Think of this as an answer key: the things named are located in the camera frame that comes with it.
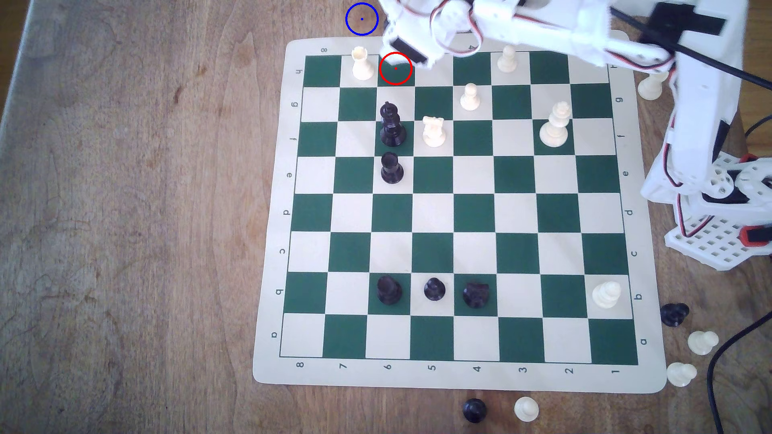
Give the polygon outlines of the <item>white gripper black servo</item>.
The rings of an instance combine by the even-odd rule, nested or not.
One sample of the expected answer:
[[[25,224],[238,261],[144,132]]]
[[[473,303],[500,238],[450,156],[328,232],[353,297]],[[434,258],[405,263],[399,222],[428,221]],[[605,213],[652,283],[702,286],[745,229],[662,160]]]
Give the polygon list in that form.
[[[389,53],[399,52],[408,57],[391,63],[434,66],[446,54],[464,58],[477,53],[477,45],[466,49],[451,47],[459,33],[477,37],[477,24],[472,17],[473,1],[379,2],[388,17],[384,42],[389,43]]]

